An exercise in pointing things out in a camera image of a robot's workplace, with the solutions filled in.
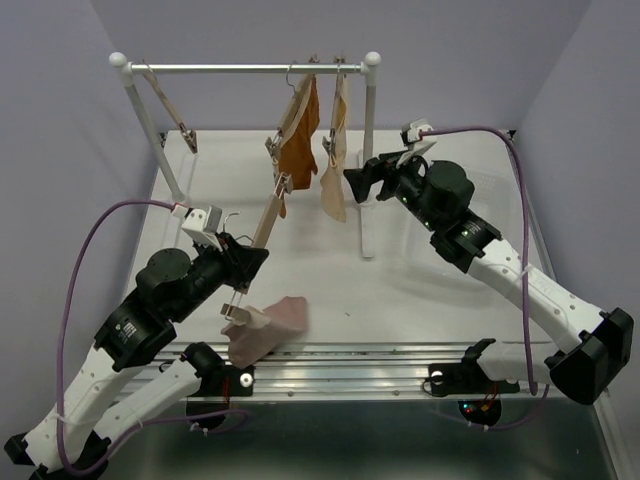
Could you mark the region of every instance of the clothes hanger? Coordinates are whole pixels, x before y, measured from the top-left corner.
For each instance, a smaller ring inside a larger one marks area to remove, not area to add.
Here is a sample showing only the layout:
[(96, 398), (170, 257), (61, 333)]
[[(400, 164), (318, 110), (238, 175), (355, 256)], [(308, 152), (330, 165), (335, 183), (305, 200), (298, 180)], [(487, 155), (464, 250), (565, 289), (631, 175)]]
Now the clothes hanger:
[(335, 156), (335, 136), (336, 129), (338, 128), (338, 119), (339, 119), (339, 105), (340, 105), (340, 91), (342, 89), (342, 82), (346, 75), (340, 73), (340, 67), (346, 61), (346, 57), (344, 54), (340, 56), (335, 56), (333, 58), (334, 63), (338, 64), (338, 72), (336, 74), (336, 91), (333, 96), (333, 110), (331, 112), (331, 126), (329, 128), (329, 138), (322, 138), (322, 146), (324, 147), (327, 155), (329, 155), (330, 161), (333, 163), (333, 157)]
[(184, 123), (184, 120), (178, 113), (178, 110), (169, 101), (169, 98), (162, 90), (162, 87), (160, 87), (160, 81), (158, 80), (158, 77), (156, 77), (156, 74), (154, 73), (151, 66), (149, 66), (149, 64), (145, 62), (144, 59), (142, 59), (142, 63), (144, 63), (149, 69), (149, 71), (147, 73), (144, 73), (142, 76), (147, 82), (149, 82), (149, 85), (151, 85), (151, 88), (157, 95), (158, 99), (164, 106), (165, 110), (167, 110), (167, 113), (169, 114), (173, 122), (178, 127), (178, 130), (180, 130), (180, 135), (182, 135), (182, 139), (187, 144), (187, 147), (189, 147), (189, 150), (191, 150), (191, 153), (198, 153), (198, 141), (196, 138), (196, 131), (189, 130), (187, 128), (187, 126)]

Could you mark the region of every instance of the glass surface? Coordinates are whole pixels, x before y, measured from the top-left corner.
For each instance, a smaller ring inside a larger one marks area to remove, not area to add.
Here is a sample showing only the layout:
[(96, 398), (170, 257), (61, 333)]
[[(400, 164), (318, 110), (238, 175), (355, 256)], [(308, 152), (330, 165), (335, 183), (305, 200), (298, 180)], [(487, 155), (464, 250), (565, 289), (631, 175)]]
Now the glass surface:
[[(503, 401), (501, 422), (536, 399)], [(241, 429), (203, 437), (185, 425), (153, 426), (110, 462), (104, 480), (614, 479), (596, 414), (547, 400), (532, 422), (481, 432), (434, 414), (450, 400), (251, 404)], [(168, 412), (178, 415), (184, 406)]]

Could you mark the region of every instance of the metal rod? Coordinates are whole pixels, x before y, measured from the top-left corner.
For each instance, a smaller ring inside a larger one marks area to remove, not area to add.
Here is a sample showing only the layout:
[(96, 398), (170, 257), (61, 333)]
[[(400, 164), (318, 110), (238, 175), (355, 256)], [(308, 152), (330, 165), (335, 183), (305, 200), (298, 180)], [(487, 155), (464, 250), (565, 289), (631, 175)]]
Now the metal rod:
[(145, 108), (144, 103), (142, 103), (138, 90), (133, 84), (125, 85), (124, 89), (127, 91), (129, 100), (131, 100), (131, 105), (133, 105), (133, 110), (136, 112), (140, 125), (142, 125), (142, 130), (144, 130), (144, 134), (151, 145), (151, 149), (156, 157), (160, 171), (162, 172), (164, 179), (167, 181), (167, 185), (169, 185), (172, 200), (174, 202), (184, 202), (187, 197), (182, 190), (180, 190), (176, 177), (173, 175), (173, 171), (169, 165), (169, 160), (167, 160), (167, 156), (164, 154), (158, 130), (151, 119), (151, 115), (149, 115), (149, 112)]
[(366, 67), (367, 96), (364, 107), (364, 142), (362, 145), (363, 163), (373, 157), (373, 128), (376, 115), (376, 85), (378, 83), (378, 66), (380, 55), (377, 52), (369, 52), (364, 58)]
[(162, 64), (162, 65), (146, 65), (135, 64), (129, 65), (129, 69), (134, 75), (143, 75), (145, 73), (161, 74), (161, 73), (291, 73), (291, 74), (307, 74), (316, 75), (337, 74), (338, 70), (344, 74), (364, 74), (362, 64), (340, 64), (335, 63), (294, 63), (294, 64), (221, 64), (221, 65), (179, 65), (179, 64)]
[(366, 162), (373, 157), (373, 127), (376, 115), (376, 86), (367, 85), (367, 96), (364, 107), (364, 142), (362, 159)]

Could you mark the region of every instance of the metal hook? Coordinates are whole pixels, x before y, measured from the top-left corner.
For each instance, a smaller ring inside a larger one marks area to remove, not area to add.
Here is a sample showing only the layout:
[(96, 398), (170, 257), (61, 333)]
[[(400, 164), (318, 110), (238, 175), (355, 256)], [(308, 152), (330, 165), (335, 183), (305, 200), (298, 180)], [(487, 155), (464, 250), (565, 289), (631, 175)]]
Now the metal hook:
[(144, 58), (142, 59), (142, 63), (146, 65), (146, 67), (149, 69), (149, 74), (157, 82), (158, 81), (158, 77), (156, 77), (156, 73), (153, 71), (153, 68), (151, 68), (151, 65), (149, 65)]
[(237, 215), (240, 215), (240, 212), (233, 212), (230, 213), (229, 215), (227, 215), (226, 217), (224, 217), (224, 221), (222, 222), (222, 233), (227, 233), (227, 220), (229, 220), (231, 217), (235, 217)]
[(240, 240), (241, 238), (246, 238), (251, 243), (253, 243), (253, 238), (251, 238), (249, 235), (240, 235), (239, 237), (236, 237), (236, 240)]
[(289, 85), (291, 88), (293, 88), (293, 93), (295, 94), (295, 93), (297, 93), (296, 86), (293, 85), (291, 82), (289, 82), (289, 72), (291, 72), (291, 67), (293, 67), (294, 63), (298, 63), (298, 62), (296, 62), (295, 60), (293, 62), (291, 62), (291, 64), (289, 65), (289, 68), (287, 68), (287, 74), (284, 77), (284, 81), (287, 82), (287, 85)]
[(225, 320), (228, 320), (230, 322), (233, 322), (234, 320), (236, 320), (233, 317), (233, 313), (234, 310), (242, 310), (240, 308), (240, 302), (242, 301), (242, 297), (244, 297), (244, 293), (238, 292), (237, 290), (233, 291), (233, 295), (231, 296), (231, 300), (229, 301), (229, 303), (224, 304), (222, 306), (222, 310), (220, 311), (220, 313), (222, 315), (224, 315)]

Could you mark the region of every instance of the clothing rack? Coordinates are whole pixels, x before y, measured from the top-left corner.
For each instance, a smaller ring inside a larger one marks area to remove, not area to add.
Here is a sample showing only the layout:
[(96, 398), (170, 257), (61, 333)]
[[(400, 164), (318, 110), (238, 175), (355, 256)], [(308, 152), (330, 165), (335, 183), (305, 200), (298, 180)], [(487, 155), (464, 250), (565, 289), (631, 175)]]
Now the clothing rack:
[[(149, 141), (158, 167), (164, 176), (171, 197), (174, 202), (189, 204), (190, 200), (182, 191), (169, 161), (162, 147), (160, 133), (155, 126), (149, 111), (147, 110), (138, 90), (135, 86), (134, 76), (154, 73), (161, 74), (191, 74), (191, 73), (246, 73), (246, 74), (315, 74), (315, 75), (362, 75), (365, 77), (366, 100), (364, 114), (364, 141), (362, 155), (359, 162), (362, 163), (373, 157), (373, 127), (376, 104), (377, 70), (380, 65), (380, 55), (377, 52), (369, 52), (364, 61), (356, 64), (321, 64), (321, 63), (293, 63), (293, 64), (144, 64), (133, 63), (127, 57), (114, 52), (109, 56), (109, 63), (120, 73), (120, 78), (129, 96), (140, 125)], [(374, 256), (373, 221), (371, 215), (371, 203), (367, 201), (360, 208), (360, 226), (362, 233), (362, 255), (370, 258)]]

